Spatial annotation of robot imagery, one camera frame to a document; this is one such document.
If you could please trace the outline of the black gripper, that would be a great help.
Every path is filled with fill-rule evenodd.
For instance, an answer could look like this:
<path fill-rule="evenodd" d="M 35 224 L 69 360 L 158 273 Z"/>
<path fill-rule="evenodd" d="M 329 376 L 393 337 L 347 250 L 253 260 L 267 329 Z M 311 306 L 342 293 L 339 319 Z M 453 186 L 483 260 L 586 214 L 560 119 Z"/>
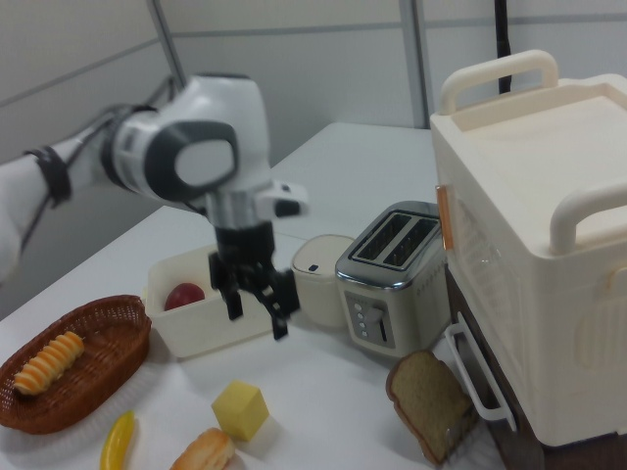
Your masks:
<path fill-rule="evenodd" d="M 217 253 L 209 255 L 210 281 L 226 304 L 228 318 L 235 321 L 243 315 L 239 286 L 234 272 L 259 269 L 256 299 L 270 315 L 273 339 L 288 335 L 288 320 L 300 308 L 294 273 L 291 269 L 275 270 L 273 227 L 262 222 L 253 227 L 216 228 Z"/>

